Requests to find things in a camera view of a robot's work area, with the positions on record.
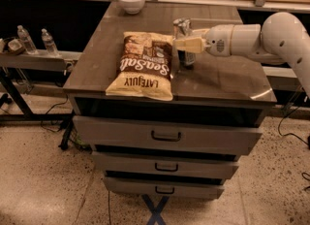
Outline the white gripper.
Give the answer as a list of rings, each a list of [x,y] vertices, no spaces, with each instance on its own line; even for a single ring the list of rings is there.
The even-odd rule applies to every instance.
[[[261,27],[258,24],[225,24],[194,29],[191,36],[194,37],[176,39],[174,41],[176,49],[191,53],[202,53],[206,50],[211,55],[222,57],[232,55],[248,57],[261,45]]]

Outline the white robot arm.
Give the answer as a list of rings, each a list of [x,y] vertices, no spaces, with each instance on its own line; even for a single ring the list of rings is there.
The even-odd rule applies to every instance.
[[[174,40],[178,50],[213,56],[242,56],[265,64],[287,63],[310,96],[310,36],[301,21],[280,12],[259,24],[221,24]]]

